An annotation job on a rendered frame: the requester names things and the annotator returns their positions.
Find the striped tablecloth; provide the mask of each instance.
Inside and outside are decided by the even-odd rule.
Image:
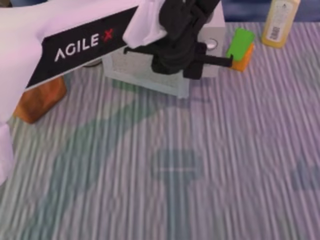
[[[16,168],[1,240],[318,240],[320,23],[283,49],[257,34],[244,73],[221,69],[177,100],[102,68],[34,125],[12,119]]]

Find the orange sponge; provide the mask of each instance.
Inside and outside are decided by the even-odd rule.
[[[251,45],[249,46],[249,48],[246,51],[245,55],[243,56],[242,60],[241,61],[233,60],[231,68],[234,69],[234,70],[243,72],[246,69],[248,63],[250,62],[251,55],[252,55],[252,53],[254,51],[254,47],[255,47],[255,45],[253,43],[251,43]]]

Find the robotic arm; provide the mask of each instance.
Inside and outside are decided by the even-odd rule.
[[[13,151],[6,122],[24,91],[119,48],[153,55],[164,75],[199,79],[204,64],[230,67],[232,58],[207,56],[197,41],[220,0],[52,0],[0,8],[0,184]]]

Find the white box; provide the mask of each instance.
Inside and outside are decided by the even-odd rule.
[[[222,55],[225,40],[226,26],[221,2],[217,5],[212,18],[205,24],[199,33],[198,40],[204,43],[216,42],[216,47],[208,50],[208,55]],[[123,54],[124,49],[118,49],[102,57],[104,75],[108,78],[138,85],[161,93],[189,97],[190,80],[183,78],[182,72],[173,75],[154,73],[151,69],[153,56],[130,52]],[[205,65],[202,76],[215,78],[219,66]]]

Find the bottle label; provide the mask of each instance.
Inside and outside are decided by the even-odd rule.
[[[276,1],[273,9],[273,18],[271,19],[270,27],[266,38],[273,42],[280,42],[286,21],[294,6],[291,2],[285,0]]]

